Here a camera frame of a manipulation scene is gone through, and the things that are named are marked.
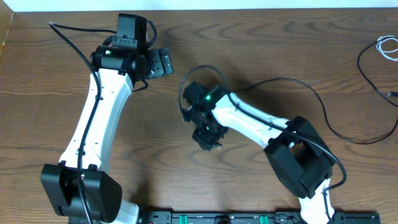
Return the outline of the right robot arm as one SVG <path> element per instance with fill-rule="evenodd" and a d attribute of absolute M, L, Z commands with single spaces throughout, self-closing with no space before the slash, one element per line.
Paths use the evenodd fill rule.
<path fill-rule="evenodd" d="M 277 178 L 299 198 L 302 220 L 331 223 L 334 208 L 327 188 L 335 164 L 330 150 L 308 120 L 279 118 L 258 110 L 218 85 L 209 90 L 193 82 L 178 90 L 189 107 L 180 111 L 196 126 L 192 138 L 205 151 L 233 129 L 261 146 Z"/>

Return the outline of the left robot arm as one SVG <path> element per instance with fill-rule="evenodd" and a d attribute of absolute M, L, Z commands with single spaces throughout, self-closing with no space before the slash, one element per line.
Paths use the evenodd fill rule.
<path fill-rule="evenodd" d="M 116 30 L 83 61 L 90 88 L 74 135 L 55 165 L 44 165 L 40 180 L 59 216 L 70 223 L 137 223 L 139 207 L 123 199 L 109 175 L 111 148 L 118 121 L 137 82 L 169 75 L 168 48 L 154 47 L 147 29 L 153 22 L 120 14 Z"/>

